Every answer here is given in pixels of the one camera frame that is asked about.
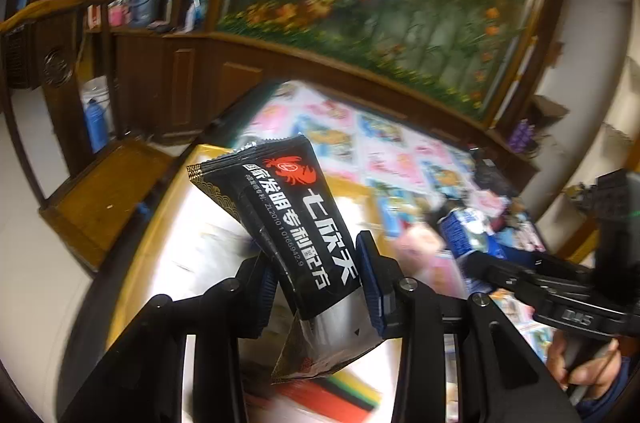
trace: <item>red lobster logo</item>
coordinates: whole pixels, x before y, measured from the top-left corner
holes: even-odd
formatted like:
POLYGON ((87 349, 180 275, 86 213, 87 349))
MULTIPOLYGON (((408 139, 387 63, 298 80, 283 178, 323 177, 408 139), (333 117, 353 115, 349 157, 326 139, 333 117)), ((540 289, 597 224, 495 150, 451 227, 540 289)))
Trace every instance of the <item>red lobster logo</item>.
POLYGON ((305 165, 298 165, 302 161, 299 156, 284 156, 277 159, 265 159, 267 168, 276 167, 276 175, 287 178, 289 184, 311 184, 316 182, 316 171, 305 165))

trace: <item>person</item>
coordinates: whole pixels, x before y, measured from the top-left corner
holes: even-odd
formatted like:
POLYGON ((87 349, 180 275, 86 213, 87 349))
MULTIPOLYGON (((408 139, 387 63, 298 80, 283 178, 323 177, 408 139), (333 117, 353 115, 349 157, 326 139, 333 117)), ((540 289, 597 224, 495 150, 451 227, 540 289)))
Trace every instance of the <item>person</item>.
POLYGON ((569 383, 590 385, 583 400, 575 407, 584 423, 597 423, 609 411, 629 379, 629 359, 620 353, 620 342, 612 339, 607 354, 576 367, 571 374, 564 366, 566 349, 564 332, 557 330, 546 356, 546 367, 563 389, 569 383))

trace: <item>human hand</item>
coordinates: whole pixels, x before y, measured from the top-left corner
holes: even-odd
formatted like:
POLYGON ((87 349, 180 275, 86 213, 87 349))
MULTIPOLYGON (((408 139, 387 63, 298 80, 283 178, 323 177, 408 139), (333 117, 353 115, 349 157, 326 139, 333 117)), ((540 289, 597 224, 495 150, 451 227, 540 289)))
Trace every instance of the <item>human hand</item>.
POLYGON ((612 339, 605 356, 583 363, 568 375, 562 355, 566 349, 566 337, 562 331, 558 330, 554 333, 554 341, 549 346, 546 367, 563 389, 566 389, 568 383, 591 385, 585 399, 598 399, 609 390, 620 373, 622 356, 618 345, 618 340, 612 339))

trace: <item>wooden chair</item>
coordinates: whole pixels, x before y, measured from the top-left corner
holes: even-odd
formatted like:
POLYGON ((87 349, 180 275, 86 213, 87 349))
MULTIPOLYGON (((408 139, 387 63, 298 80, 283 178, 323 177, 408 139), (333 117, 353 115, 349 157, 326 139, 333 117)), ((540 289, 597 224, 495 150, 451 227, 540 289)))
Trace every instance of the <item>wooden chair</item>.
POLYGON ((124 138, 108 21, 108 3, 112 1, 39 0, 0 23, 0 104, 20 166, 39 203, 40 215, 92 271, 99 268, 137 204, 172 159, 142 141, 124 138), (97 154, 91 148, 75 72, 78 11, 84 12, 89 5, 100 6, 102 72, 107 77, 116 135, 97 154), (28 26, 25 63, 32 64, 42 86, 70 175, 49 197, 38 182, 20 137, 7 85, 5 37, 20 26, 28 26))

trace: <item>white bucket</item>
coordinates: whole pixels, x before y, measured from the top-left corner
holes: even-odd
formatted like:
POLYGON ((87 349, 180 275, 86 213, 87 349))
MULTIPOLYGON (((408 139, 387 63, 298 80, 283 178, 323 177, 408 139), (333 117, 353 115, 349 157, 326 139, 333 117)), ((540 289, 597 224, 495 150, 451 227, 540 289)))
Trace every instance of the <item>white bucket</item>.
POLYGON ((107 77, 98 76, 93 80, 82 84, 82 107, 87 108, 90 99, 95 99, 104 111, 104 120, 107 123, 109 132, 113 132, 113 116, 111 115, 111 105, 109 102, 109 89, 107 87, 107 77))

